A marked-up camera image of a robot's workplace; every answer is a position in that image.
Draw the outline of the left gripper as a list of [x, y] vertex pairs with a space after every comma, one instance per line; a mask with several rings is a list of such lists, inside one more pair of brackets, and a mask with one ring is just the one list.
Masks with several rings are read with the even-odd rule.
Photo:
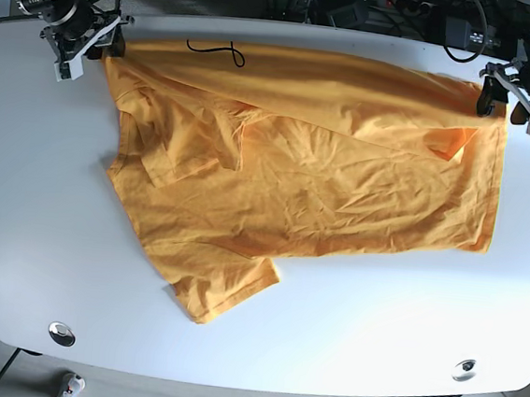
[[510, 122], [526, 125], [530, 119], [530, 65], [489, 63], [480, 71], [483, 78], [480, 97], [476, 102], [476, 114], [480, 117], [493, 115], [496, 105], [509, 102], [512, 93], [518, 99]]

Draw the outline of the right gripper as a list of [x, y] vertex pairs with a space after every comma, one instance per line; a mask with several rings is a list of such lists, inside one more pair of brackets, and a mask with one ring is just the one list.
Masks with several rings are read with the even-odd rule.
[[50, 44], [57, 61], [70, 61], [84, 55], [99, 61], [102, 55], [123, 57], [125, 39], [122, 26], [129, 21], [118, 12], [46, 6], [40, 18], [48, 25], [39, 36]]

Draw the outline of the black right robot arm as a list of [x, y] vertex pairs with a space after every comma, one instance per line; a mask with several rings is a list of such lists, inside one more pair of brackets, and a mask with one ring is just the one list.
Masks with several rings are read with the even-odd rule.
[[39, 33], [56, 57], [61, 80], [76, 78], [82, 59], [119, 58], [125, 52], [121, 0], [15, 0], [25, 15], [46, 23]]

